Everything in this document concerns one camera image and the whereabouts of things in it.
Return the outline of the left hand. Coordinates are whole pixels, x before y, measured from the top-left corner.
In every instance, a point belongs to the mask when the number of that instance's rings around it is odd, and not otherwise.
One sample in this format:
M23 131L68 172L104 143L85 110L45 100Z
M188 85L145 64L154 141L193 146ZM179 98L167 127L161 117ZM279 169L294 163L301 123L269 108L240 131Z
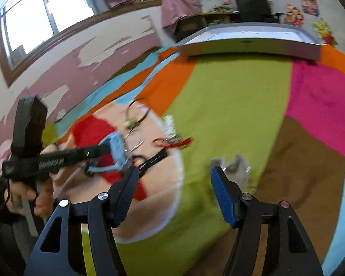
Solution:
M37 193L34 189L21 182L10 180L9 189L4 193L4 198L9 197L7 208L11 213L25 215L24 201L35 201L34 214L38 217L49 217L53 211L53 185L54 180L43 183L43 189Z

